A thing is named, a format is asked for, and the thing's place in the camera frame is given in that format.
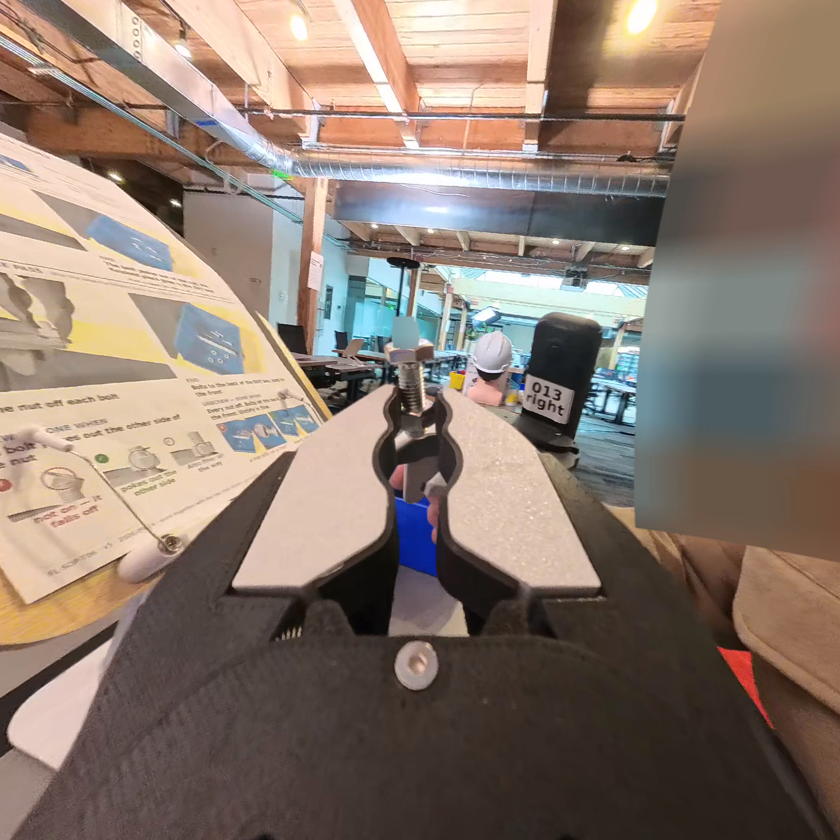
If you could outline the clear sign stand white base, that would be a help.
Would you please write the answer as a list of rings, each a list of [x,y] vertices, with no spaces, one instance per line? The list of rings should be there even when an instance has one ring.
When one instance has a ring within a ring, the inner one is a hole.
[[[106,667],[144,600],[141,595],[131,601],[108,641],[47,681],[32,699],[14,709],[6,729],[12,748],[58,770],[77,738]],[[437,577],[402,566],[396,576],[388,634],[464,637],[465,612]]]

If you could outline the silver spiral air duct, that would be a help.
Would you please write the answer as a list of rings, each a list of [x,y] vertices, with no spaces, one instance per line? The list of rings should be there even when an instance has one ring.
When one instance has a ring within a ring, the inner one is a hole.
[[[657,163],[545,155],[285,149],[274,143],[256,143],[245,154],[267,169],[337,182],[656,198],[666,196],[670,182],[670,170]]]

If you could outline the long white office table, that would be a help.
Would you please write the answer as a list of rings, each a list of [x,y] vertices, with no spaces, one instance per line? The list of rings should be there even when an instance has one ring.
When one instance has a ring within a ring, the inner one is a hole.
[[[637,388],[634,383],[594,376],[591,379],[590,414],[618,426],[635,425]]]

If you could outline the black steel beam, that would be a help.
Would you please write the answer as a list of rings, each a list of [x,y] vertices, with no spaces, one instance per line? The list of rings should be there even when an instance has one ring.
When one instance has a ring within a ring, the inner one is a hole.
[[[653,247],[663,197],[337,182],[340,222]]]

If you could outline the black floor stand pole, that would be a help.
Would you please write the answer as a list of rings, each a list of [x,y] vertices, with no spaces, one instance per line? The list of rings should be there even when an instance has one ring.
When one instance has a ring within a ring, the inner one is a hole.
[[[395,358],[398,353],[415,351],[420,344],[419,327],[414,316],[414,309],[421,265],[416,260],[404,256],[389,257],[386,261],[390,266],[400,270],[395,317],[392,322],[393,351],[391,353]],[[406,308],[403,310],[404,286],[409,275],[411,279],[406,293]]]

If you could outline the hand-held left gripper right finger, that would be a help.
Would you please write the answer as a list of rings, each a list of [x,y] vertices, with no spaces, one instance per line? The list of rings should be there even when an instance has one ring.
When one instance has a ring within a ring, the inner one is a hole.
[[[495,607],[589,599],[602,581],[539,451],[454,390],[437,403],[437,578],[478,635]]]

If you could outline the steel hex bolt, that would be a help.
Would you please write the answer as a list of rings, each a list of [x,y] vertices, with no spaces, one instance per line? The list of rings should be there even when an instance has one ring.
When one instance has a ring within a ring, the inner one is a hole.
[[[426,407],[425,364],[434,360],[433,345],[424,339],[416,348],[398,349],[394,343],[385,346],[388,364],[397,369],[397,387],[402,410],[407,415],[421,416]]]

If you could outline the person's beige coat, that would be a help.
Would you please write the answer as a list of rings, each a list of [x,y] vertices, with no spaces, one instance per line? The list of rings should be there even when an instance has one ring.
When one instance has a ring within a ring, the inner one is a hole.
[[[835,834],[839,828],[839,565],[636,528],[720,646],[752,656],[760,702]]]

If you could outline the red plastic object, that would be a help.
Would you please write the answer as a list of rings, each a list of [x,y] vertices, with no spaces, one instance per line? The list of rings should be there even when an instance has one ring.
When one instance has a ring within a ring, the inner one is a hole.
[[[718,647],[719,654],[726,662],[731,672],[738,680],[740,686],[747,693],[758,712],[761,714],[765,723],[770,729],[774,729],[774,724],[765,710],[760,698],[757,684],[755,682],[753,673],[753,657],[747,650],[732,649],[727,647]]]

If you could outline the rectangular sheet-metal duct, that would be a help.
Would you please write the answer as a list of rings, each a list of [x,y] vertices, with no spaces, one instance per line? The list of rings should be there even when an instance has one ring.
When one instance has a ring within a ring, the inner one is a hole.
[[[63,34],[216,140],[265,168],[288,172],[291,158],[254,129],[224,94],[118,1],[25,3]]]

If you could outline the wooden support post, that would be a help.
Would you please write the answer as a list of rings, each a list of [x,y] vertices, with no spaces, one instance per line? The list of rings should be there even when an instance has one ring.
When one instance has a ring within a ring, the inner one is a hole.
[[[304,194],[297,296],[297,323],[303,329],[305,353],[311,354],[317,331],[319,293],[322,282],[322,238],[329,182],[309,179]]]

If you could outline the grey desk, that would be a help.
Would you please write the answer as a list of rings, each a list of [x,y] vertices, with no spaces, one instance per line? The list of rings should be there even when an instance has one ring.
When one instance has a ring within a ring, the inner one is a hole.
[[[1,837],[11,838],[56,774],[39,761],[12,748],[6,734],[14,709],[32,699],[37,689],[78,663],[116,631],[128,605],[92,625],[44,642],[2,648]]]

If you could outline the pink mannequin head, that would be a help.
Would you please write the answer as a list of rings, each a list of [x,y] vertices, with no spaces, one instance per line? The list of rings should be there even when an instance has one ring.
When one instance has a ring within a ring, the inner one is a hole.
[[[508,392],[509,371],[489,373],[476,367],[465,379],[464,394],[472,402],[484,406],[500,406]]]

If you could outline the long blue plastic bin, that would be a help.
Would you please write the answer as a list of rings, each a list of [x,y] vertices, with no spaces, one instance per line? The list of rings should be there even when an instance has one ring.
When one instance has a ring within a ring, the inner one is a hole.
[[[433,525],[428,520],[429,502],[423,499],[408,503],[395,497],[400,565],[408,570],[437,577],[437,548]]]

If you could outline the white hard hat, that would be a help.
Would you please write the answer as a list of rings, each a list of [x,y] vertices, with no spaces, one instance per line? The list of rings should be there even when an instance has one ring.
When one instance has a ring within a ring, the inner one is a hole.
[[[511,342],[504,332],[488,332],[477,342],[472,357],[479,373],[499,376],[511,366]]]

